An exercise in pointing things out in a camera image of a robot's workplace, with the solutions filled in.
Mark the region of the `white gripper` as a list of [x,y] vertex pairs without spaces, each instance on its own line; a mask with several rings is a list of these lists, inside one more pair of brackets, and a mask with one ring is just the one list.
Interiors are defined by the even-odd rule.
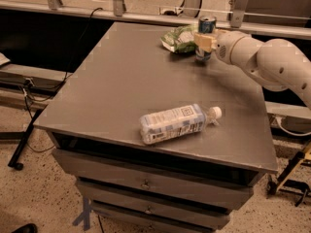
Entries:
[[230,31],[221,33],[218,36],[215,34],[194,34],[195,44],[207,52],[216,50],[217,58],[229,65],[245,65],[251,55],[248,53],[246,41],[251,36],[239,31]]

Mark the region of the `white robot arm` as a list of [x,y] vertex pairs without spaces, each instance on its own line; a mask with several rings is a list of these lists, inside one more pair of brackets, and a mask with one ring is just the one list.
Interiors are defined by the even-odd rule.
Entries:
[[195,33],[194,42],[270,91],[291,90],[311,108],[311,62],[293,43],[284,39],[262,42],[250,34],[220,29]]

